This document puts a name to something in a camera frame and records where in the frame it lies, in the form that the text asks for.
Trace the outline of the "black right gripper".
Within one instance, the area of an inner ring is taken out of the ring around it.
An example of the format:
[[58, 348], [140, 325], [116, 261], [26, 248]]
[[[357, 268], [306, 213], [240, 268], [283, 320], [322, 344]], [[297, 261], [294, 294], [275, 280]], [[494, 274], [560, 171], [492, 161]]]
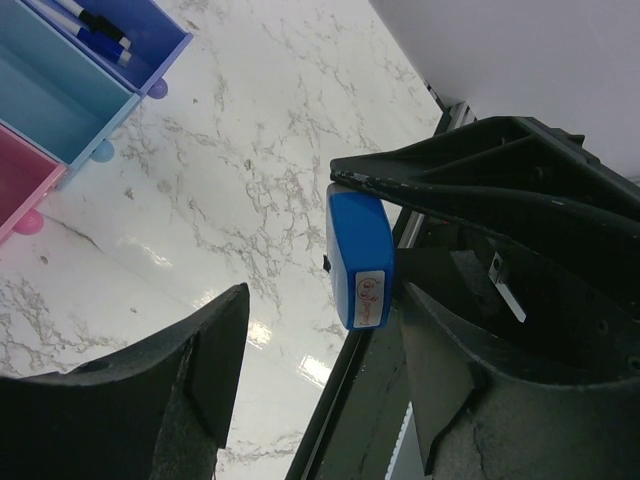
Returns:
[[403, 280], [521, 349], [639, 376], [639, 194], [580, 147], [585, 200], [485, 187], [392, 185], [435, 220]]

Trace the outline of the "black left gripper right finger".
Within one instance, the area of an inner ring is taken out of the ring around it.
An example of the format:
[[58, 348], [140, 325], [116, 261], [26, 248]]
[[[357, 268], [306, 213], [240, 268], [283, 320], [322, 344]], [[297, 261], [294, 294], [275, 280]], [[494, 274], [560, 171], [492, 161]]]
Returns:
[[639, 376], [533, 355], [406, 284], [401, 331], [434, 479], [635, 479]]

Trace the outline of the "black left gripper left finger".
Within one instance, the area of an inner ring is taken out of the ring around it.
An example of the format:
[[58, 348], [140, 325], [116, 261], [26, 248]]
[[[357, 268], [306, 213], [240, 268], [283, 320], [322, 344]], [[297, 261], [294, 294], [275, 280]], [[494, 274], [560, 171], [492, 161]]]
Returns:
[[69, 373], [1, 381], [5, 479], [210, 479], [248, 333], [235, 285], [186, 319]]

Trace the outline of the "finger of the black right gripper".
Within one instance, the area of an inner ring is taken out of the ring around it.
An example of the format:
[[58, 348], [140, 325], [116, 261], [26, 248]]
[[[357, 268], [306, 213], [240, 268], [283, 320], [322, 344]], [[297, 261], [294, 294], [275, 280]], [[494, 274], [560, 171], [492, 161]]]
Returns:
[[533, 117], [494, 116], [398, 150], [337, 158], [331, 178], [421, 205], [585, 200], [582, 137]]

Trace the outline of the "blue pencil sharpener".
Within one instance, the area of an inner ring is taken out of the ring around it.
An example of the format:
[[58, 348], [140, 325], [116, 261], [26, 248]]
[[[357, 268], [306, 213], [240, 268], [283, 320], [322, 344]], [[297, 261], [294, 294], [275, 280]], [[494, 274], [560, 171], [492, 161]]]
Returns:
[[336, 311], [350, 330], [386, 325], [392, 303], [395, 245], [380, 199], [332, 183], [326, 191], [327, 253]]

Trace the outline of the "white blue marker pen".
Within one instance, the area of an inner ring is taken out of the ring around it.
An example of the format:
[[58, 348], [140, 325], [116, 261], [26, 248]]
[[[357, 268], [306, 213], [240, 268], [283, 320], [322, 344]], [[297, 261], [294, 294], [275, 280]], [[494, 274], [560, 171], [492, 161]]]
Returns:
[[84, 45], [86, 45], [93, 52], [97, 53], [106, 60], [111, 61], [119, 66], [126, 67], [129, 65], [132, 54], [129, 49], [125, 49], [120, 46], [114, 40], [111, 40], [106, 35], [99, 32], [92, 32], [89, 27], [74, 17], [72, 20], [69, 16], [63, 14], [59, 9], [53, 7], [51, 4], [44, 1], [35, 1], [34, 4], [40, 9], [40, 11], [46, 15], [50, 20], [57, 23], [60, 27], [70, 33], [74, 38], [77, 38]]

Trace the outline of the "white black marker pen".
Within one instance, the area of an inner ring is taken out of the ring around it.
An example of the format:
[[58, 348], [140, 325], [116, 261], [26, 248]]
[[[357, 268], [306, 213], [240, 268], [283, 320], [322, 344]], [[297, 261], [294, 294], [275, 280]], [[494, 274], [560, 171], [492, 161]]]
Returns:
[[88, 26], [90, 31], [106, 35], [125, 49], [131, 47], [131, 41], [125, 33], [104, 16], [90, 13], [74, 0], [56, 0], [56, 3]]

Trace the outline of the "pink drawer bin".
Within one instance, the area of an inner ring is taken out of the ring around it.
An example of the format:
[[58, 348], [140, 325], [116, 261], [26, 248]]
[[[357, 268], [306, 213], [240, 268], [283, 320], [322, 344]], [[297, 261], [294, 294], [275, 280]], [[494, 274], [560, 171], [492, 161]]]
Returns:
[[12, 234], [34, 235], [44, 226], [37, 210], [66, 167], [1, 126], [1, 242]]

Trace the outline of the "sky blue drawer bin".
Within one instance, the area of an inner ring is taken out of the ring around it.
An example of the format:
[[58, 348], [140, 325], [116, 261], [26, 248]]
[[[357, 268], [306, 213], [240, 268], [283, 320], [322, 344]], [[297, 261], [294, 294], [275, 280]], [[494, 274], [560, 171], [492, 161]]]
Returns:
[[113, 158], [139, 101], [27, 4], [1, 3], [2, 125], [75, 172]]

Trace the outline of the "purple drawer bin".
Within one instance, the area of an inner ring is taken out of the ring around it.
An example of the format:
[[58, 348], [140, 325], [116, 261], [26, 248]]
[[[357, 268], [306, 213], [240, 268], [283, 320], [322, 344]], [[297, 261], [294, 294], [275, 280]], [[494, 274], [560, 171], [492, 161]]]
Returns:
[[193, 39], [154, 1], [28, 1], [26, 5], [141, 97], [167, 96], [164, 75]]

